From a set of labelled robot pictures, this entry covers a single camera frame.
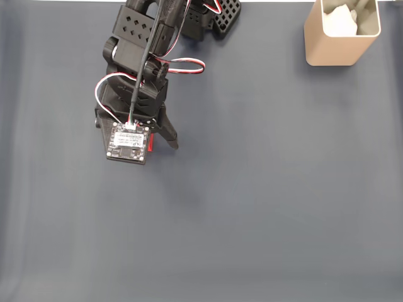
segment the black 3d-printed bracket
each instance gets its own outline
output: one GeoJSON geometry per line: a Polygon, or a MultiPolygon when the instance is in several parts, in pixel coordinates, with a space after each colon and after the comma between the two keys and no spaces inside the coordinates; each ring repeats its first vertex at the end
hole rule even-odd
{"type": "Polygon", "coordinates": [[[213,30],[217,39],[224,39],[241,13],[241,3],[239,0],[219,0],[219,2],[222,7],[221,14],[191,5],[181,33],[196,41],[203,41],[205,30],[213,30]]]}

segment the gray table surface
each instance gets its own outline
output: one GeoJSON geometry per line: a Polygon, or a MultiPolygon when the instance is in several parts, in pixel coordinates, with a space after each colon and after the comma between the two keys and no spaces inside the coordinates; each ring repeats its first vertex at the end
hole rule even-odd
{"type": "Polygon", "coordinates": [[[313,68],[310,3],[245,3],[169,76],[178,151],[105,159],[119,4],[1,10],[0,301],[403,300],[402,12],[354,67],[313,68]]]}

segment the red and white wire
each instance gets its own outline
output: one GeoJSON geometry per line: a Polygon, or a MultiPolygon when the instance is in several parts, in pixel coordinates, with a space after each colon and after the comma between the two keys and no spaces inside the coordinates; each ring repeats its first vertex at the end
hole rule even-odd
{"type": "Polygon", "coordinates": [[[206,8],[208,8],[209,10],[213,11],[216,14],[220,14],[222,12],[222,8],[221,5],[219,3],[219,0],[214,0],[215,6],[217,7],[216,9],[213,8],[211,5],[208,4],[203,4],[203,6],[205,6],[206,8]]]}
{"type": "Polygon", "coordinates": [[[169,68],[168,72],[172,74],[201,74],[204,71],[204,68],[206,68],[206,64],[199,59],[194,59],[194,58],[178,58],[171,60],[171,62],[184,62],[184,63],[194,63],[201,68],[199,69],[178,69],[178,68],[169,68]]]}
{"type": "Polygon", "coordinates": [[[106,81],[107,79],[111,78],[111,77],[116,77],[116,76],[122,76],[122,77],[127,77],[130,80],[136,81],[136,77],[132,76],[132,75],[128,75],[124,72],[113,72],[111,74],[107,74],[106,76],[104,76],[95,86],[95,99],[98,102],[99,106],[101,106],[102,109],[104,109],[107,113],[109,113],[118,123],[121,123],[121,121],[107,108],[105,107],[101,101],[99,100],[98,97],[98,90],[99,87],[101,87],[102,83],[104,83],[104,81],[106,81]]]}

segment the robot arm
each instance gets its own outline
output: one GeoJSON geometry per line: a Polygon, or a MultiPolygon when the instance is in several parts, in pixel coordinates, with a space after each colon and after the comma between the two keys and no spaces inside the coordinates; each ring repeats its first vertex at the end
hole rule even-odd
{"type": "Polygon", "coordinates": [[[159,133],[172,148],[178,148],[176,131],[166,115],[166,76],[169,72],[201,73],[205,65],[186,58],[182,61],[201,68],[170,69],[169,63],[174,60],[163,57],[180,33],[202,40],[205,30],[213,29],[217,37],[223,38],[241,10],[238,0],[222,0],[221,4],[220,0],[190,1],[156,0],[159,12],[155,19],[146,15],[154,0],[127,0],[121,6],[113,27],[116,37],[109,38],[103,50],[107,76],[95,91],[96,126],[102,130],[108,159],[144,164],[151,133],[159,133]],[[171,44],[175,28],[178,34],[171,44]]]}

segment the beige cup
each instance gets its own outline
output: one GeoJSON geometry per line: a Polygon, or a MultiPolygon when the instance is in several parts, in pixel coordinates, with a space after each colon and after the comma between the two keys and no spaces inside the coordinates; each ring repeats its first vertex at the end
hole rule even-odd
{"type": "Polygon", "coordinates": [[[305,55],[312,66],[350,66],[355,64],[380,34],[380,19],[376,0],[316,0],[304,25],[305,55]],[[347,4],[357,9],[356,36],[327,36],[323,30],[323,13],[347,4]]]}

